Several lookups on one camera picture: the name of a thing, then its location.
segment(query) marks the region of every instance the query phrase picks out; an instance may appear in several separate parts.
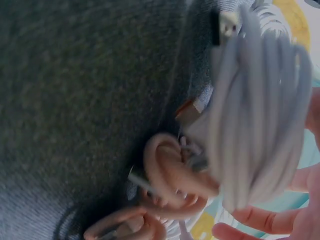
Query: hand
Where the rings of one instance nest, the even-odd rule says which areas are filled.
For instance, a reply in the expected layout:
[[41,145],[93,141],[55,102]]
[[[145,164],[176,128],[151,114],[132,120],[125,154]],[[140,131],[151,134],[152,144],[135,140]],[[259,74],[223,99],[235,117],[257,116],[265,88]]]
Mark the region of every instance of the hand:
[[[312,90],[305,127],[315,136],[320,149],[320,88]],[[232,213],[240,223],[273,235],[288,235],[285,240],[320,239],[320,163],[298,169],[288,190],[309,193],[309,205],[301,209],[272,212],[249,206]],[[227,224],[213,226],[212,234],[219,240],[258,240]]]

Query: gray cloth surface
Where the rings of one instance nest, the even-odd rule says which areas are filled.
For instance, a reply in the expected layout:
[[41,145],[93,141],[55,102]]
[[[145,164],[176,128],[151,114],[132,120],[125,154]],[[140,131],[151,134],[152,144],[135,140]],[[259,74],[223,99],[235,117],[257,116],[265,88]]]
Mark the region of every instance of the gray cloth surface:
[[239,2],[2,0],[0,240],[81,239],[126,204],[146,140],[210,82],[209,10]]

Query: white cable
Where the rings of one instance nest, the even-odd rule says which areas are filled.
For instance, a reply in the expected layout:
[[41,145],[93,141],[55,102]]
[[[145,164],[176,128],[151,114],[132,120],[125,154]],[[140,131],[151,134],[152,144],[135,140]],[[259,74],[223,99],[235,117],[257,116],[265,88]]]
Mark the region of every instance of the white cable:
[[291,41],[291,28],[285,16],[276,5],[264,3],[256,7],[253,12],[259,18],[262,35],[266,31],[275,31],[277,36],[280,36],[280,34],[285,34]]
[[284,34],[261,37],[257,16],[243,7],[240,14],[244,36],[232,36],[225,46],[205,134],[208,165],[229,212],[288,186],[311,96],[306,50]]
[[225,223],[236,228],[238,221],[223,207],[222,199],[219,201],[218,209],[214,217],[214,224]]
[[[184,149],[189,149],[193,154],[195,155],[200,155],[201,152],[199,147],[194,144],[193,142],[187,143],[186,138],[183,136],[180,139],[181,141],[181,147]],[[193,165],[194,162],[197,159],[193,158],[194,160],[190,159],[189,160],[189,165]],[[214,199],[210,198],[208,199],[206,203],[206,207],[211,205],[213,203]],[[182,221],[179,220],[171,220],[168,221],[164,224],[165,229],[166,229],[166,239],[167,240],[192,240],[192,236],[189,233],[193,226],[196,224],[196,222],[199,220],[201,217],[202,213],[204,212],[205,209],[202,209],[202,211],[198,212],[196,215],[193,217],[187,218],[183,221],[183,226],[182,226]]]

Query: white cord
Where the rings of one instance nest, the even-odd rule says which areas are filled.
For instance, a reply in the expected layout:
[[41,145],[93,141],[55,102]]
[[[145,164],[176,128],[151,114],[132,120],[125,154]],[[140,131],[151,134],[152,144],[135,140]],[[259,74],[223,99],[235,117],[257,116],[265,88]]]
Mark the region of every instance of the white cord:
[[[193,142],[187,143],[186,137],[182,136],[180,139],[181,148],[190,150],[194,155],[200,155],[199,147]],[[194,162],[192,159],[189,160],[189,165],[193,165]],[[214,199],[208,199],[206,207],[213,203]],[[187,218],[184,221],[171,220],[164,224],[166,229],[166,239],[167,240],[193,240],[191,234],[189,233],[196,222],[201,217],[205,209],[198,212],[193,217]]]
[[284,34],[266,31],[261,37],[257,16],[244,7],[240,14],[245,36],[232,36],[225,46],[206,128],[208,165],[229,212],[267,201],[288,186],[311,96],[306,50]]
[[264,3],[256,7],[253,12],[259,18],[262,35],[266,31],[275,31],[277,36],[280,36],[280,34],[285,34],[291,41],[291,28],[285,16],[276,5]]
[[214,224],[225,223],[236,228],[238,221],[222,206],[222,200],[219,201],[218,209],[214,217]]

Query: cable bundle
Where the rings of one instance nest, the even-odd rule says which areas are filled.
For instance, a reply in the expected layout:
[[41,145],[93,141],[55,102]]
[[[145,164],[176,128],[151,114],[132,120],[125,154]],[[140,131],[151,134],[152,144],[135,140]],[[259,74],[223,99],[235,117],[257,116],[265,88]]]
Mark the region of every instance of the cable bundle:
[[208,114],[206,156],[228,211],[282,193],[297,169],[311,96],[309,55],[241,8],[244,35],[227,42]]
[[[84,233],[86,240],[192,239],[188,228],[220,187],[231,212],[268,200],[290,183],[311,95],[310,60],[283,34],[261,37],[257,17],[244,8],[241,17],[244,34],[232,36],[223,50],[209,109],[180,109],[188,112],[183,133],[202,151],[167,133],[153,136],[143,164],[155,193],[142,188],[140,206],[100,220]],[[203,159],[208,167],[194,171]]]
[[263,3],[257,6],[253,12],[258,16],[261,34],[266,31],[274,31],[276,36],[284,34],[292,40],[292,33],[285,16],[281,10],[273,4]]

